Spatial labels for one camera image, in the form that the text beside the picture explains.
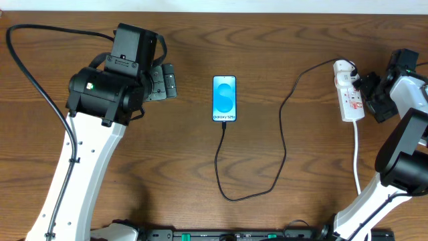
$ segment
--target white power strip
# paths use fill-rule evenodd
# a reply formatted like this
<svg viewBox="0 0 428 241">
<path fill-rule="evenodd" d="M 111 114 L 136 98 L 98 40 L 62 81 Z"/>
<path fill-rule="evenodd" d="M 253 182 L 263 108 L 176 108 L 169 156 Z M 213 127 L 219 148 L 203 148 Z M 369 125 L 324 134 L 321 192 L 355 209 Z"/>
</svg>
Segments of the white power strip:
<svg viewBox="0 0 428 241">
<path fill-rule="evenodd" d="M 334 85 L 337 88 L 339 97 L 340 113 L 342 121 L 352 122 L 364 117 L 364 109 L 362 107 L 361 93 L 355 90 L 352 83 L 360 77 L 351 76 L 350 73 L 354 70 L 354 66 L 345 60 L 338 60 L 333 65 L 334 69 Z"/>
</svg>

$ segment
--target wooden table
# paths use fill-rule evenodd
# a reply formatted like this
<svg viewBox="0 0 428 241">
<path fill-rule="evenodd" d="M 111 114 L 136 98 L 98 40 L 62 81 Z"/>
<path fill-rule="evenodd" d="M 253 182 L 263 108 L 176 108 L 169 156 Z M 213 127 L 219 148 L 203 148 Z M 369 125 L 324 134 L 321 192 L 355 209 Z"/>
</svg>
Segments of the wooden table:
<svg viewBox="0 0 428 241">
<path fill-rule="evenodd" d="M 175 65 L 178 97 L 144 104 L 106 172 L 92 227 L 113 219 L 176 229 L 274 229 L 303 219 L 316 226 L 356 197 L 352 124 L 340 118 L 332 65 L 305 75 L 283 111 L 288 156 L 273 192 L 225 201 L 214 173 L 221 125 L 211 120 L 214 75 L 234 74 L 238 118 L 220 153 L 225 192 L 240 197 L 270 187 L 284 154 L 278 109 L 303 70 L 345 56 L 361 74 L 382 74 L 393 50 L 428 60 L 428 17 L 217 13 L 5 12 L 0 19 L 0 239 L 26 236 L 45 201 L 60 156 L 63 126 L 11 59 L 6 29 L 38 23 L 112 35 L 118 23 L 156 31 Z M 68 82 L 111 42 L 44 30 L 19 30 L 13 43 L 65 114 Z M 418 69 L 428 74 L 424 67 Z M 358 122 L 363 187 L 399 117 Z M 428 198 L 414 198 L 377 226 L 397 240 L 428 239 Z"/>
</svg>

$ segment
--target smartphone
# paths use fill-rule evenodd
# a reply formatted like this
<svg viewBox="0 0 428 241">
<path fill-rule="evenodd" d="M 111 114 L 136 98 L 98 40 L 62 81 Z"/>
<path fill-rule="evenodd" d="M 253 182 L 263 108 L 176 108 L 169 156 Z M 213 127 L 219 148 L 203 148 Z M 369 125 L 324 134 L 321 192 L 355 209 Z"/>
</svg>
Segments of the smartphone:
<svg viewBox="0 0 428 241">
<path fill-rule="evenodd" d="M 236 121 L 236 77 L 214 76 L 213 121 Z"/>
</svg>

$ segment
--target white power cord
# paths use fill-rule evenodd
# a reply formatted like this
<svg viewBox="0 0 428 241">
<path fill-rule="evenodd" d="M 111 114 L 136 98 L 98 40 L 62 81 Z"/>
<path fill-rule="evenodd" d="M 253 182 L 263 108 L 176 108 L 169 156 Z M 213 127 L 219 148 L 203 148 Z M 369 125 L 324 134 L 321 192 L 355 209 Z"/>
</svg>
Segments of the white power cord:
<svg viewBox="0 0 428 241">
<path fill-rule="evenodd" d="M 356 192 L 358 195 L 361 194 L 361 187 L 360 187 L 360 181 L 358 180 L 358 128 L 356 127 L 356 120 L 353 120 L 352 123 L 354 124 L 354 179 L 355 179 L 355 186 L 356 186 Z M 369 231 L 367 233 L 367 241 L 372 240 L 372 232 Z"/>
</svg>

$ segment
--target white wall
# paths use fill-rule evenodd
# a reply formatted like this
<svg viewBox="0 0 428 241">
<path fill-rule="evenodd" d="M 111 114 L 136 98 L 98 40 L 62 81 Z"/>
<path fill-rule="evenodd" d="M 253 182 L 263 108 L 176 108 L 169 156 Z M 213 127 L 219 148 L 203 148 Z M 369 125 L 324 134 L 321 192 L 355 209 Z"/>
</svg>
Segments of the white wall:
<svg viewBox="0 0 428 241">
<path fill-rule="evenodd" d="M 0 0 L 0 9 L 216 13 L 428 14 L 427 0 Z"/>
</svg>

